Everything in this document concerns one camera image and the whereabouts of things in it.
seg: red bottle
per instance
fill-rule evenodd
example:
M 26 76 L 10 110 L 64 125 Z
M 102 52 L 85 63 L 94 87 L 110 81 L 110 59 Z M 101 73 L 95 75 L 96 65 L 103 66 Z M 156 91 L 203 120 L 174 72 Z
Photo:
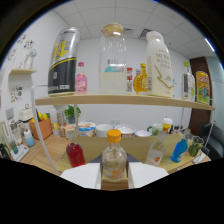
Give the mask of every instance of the red bottle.
M 66 152 L 72 167 L 85 165 L 83 150 L 79 144 L 73 142 L 68 144 Z

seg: shelf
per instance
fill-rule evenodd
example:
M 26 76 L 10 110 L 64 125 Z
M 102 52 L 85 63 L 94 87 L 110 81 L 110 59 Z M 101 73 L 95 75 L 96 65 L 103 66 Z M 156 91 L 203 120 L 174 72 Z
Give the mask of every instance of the shelf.
M 17 68 L 17 69 L 12 69 L 9 75 L 31 75 L 35 72 L 37 72 L 37 70 Z
M 63 105 L 63 104 L 132 104 L 132 105 L 158 105 L 172 107 L 187 107 L 214 111 L 215 108 L 203 103 L 189 102 L 181 99 L 156 97 L 148 95 L 124 94 L 79 94 L 57 97 L 46 97 L 35 100 L 36 106 Z

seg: orange bottle cap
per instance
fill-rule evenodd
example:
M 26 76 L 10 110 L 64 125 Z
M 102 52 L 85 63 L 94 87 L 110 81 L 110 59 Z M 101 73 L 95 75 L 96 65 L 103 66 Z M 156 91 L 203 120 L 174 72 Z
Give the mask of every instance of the orange bottle cap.
M 117 143 L 121 141 L 121 131 L 117 129 L 111 129 L 107 132 L 107 140 L 111 143 Z

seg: white bowl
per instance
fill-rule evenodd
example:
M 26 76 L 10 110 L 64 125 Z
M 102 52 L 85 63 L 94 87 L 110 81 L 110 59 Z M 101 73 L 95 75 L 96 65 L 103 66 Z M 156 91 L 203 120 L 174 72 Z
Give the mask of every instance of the white bowl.
M 138 130 L 135 132 L 135 135 L 138 137 L 149 137 L 152 135 L 151 132 L 145 131 L 145 130 Z

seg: ceiling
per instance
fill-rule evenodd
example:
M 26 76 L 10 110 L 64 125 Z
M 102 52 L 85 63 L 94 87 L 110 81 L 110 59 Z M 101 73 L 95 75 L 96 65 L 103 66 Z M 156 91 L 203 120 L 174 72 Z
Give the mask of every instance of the ceiling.
M 204 36 L 186 18 L 152 0 L 73 0 L 54 11 L 68 24 L 77 27 L 81 39 L 101 37 L 104 25 L 122 24 L 132 33 L 126 38 L 142 39 L 144 29 L 160 32 L 165 44 L 188 59 L 201 56 L 216 57 Z

